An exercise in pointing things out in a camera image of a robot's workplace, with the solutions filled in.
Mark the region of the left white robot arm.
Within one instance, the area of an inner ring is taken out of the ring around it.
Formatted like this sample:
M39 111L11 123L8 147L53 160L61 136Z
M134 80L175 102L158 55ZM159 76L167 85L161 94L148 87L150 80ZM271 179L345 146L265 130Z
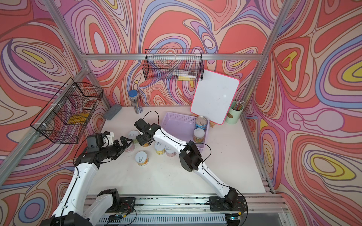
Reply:
M92 181L103 163L116 160L133 145L127 137L113 139L112 132L94 134L86 138L87 146L74 162L74 174L58 207L42 226L95 226L109 209L120 204L116 189L101 191L96 201L84 209Z

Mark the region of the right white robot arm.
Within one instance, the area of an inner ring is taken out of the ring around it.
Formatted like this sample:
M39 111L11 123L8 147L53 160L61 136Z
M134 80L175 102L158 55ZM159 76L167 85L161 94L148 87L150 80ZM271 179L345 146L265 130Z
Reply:
M135 128L140 132L136 137L141 146L158 142L171 148L178 154L181 166L188 172L193 172L201 177L213 190L221 200L223 211L235 211L240 207L240 212L248 211L248 203L239 200L243 197L237 189L223 183L206 165L202 154L197 145L193 141L183 141L171 134L167 133L158 124L148 124L143 119L139 119L134 123Z

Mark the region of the small can white plastic lid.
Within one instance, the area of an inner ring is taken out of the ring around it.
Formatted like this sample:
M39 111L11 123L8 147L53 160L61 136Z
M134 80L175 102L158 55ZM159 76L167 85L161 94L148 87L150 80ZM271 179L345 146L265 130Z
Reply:
M193 132L193 140L195 143L203 143L205 138L205 131L201 128L197 128Z

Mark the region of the clear tube blue cap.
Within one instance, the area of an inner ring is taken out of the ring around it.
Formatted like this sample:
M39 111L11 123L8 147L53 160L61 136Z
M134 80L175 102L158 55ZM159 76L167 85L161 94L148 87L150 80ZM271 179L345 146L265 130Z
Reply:
M130 90L128 92L128 97L131 101L131 104L136 112L136 114L142 113L143 109L140 102L139 92L137 90Z

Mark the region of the small can yellow label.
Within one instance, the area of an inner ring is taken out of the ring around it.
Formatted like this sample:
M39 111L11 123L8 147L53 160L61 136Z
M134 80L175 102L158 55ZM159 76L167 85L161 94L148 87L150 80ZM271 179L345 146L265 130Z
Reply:
M154 148L155 148L156 154L158 154L158 155L163 155L166 152L166 150L165 150L166 146L159 142L156 142L154 144Z

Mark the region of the small can pink label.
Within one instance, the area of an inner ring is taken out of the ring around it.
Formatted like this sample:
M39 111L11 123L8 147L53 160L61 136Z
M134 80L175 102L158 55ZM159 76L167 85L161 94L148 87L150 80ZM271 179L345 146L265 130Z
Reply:
M165 152L168 157L174 157L176 156L176 152L169 146L165 147Z

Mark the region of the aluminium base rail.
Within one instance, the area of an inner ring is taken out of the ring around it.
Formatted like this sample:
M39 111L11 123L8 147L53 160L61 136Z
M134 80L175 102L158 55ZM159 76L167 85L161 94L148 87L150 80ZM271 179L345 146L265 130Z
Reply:
M52 219L65 226L295 225L286 200L277 194L238 194L228 204L215 194L119 195L115 189L98 195L67 191Z

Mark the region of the small can green label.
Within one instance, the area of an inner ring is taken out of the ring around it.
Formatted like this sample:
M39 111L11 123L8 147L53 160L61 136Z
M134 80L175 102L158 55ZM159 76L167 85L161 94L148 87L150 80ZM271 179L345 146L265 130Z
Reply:
M140 134L139 131L137 131L137 130L132 130L132 131L130 131L130 132L128 133L127 137L128 137L129 139L132 139L134 143L138 143L138 140L137 140L136 137L137 137L139 134Z

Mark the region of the blue Progresso soup can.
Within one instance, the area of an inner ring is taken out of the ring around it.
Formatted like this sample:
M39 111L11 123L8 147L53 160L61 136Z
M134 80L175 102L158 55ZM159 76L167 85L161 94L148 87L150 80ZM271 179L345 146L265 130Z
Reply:
M208 121L205 117L198 116L195 119L195 129L202 129L202 130L206 131L207 125L208 125Z

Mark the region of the green pen cup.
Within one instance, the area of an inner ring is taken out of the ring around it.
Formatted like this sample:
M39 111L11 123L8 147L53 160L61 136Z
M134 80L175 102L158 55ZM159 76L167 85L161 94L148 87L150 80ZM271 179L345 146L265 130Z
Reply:
M226 115L225 122L228 124L236 124L243 112L244 105L244 101L233 101Z

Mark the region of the yellow item in left basket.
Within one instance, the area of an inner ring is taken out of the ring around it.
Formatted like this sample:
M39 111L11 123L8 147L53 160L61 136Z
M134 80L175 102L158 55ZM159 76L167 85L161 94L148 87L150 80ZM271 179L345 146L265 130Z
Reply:
M77 115L71 115L67 121L68 125L85 125L87 123L89 114L88 113L80 113Z

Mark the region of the grey eraser block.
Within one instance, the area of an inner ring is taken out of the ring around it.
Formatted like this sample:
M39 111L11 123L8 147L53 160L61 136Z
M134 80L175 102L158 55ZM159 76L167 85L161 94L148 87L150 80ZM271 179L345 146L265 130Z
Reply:
M121 105L115 104L103 115L103 118L110 121L121 109Z

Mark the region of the small can orange label front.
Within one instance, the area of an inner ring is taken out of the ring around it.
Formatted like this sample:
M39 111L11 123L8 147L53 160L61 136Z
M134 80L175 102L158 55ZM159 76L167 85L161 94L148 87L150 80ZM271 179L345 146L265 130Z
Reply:
M149 157L145 151L139 151L135 155L135 161L139 166L145 166L149 162Z

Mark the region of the small can pink left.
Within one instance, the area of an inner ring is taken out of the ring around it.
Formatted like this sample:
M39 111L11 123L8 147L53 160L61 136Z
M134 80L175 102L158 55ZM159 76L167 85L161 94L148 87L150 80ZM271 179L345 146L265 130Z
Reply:
M128 148L125 149L125 152L129 153L135 150L135 144L132 143Z

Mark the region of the purple plastic basket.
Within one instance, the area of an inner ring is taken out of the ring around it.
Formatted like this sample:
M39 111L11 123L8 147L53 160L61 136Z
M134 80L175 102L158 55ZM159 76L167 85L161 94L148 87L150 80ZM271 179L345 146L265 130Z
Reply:
M194 141L193 132L195 130L196 116L184 115L179 113L167 112L161 123L161 127L172 136L183 141ZM208 130L210 127L210 120L205 131L205 138L203 143L206 143Z

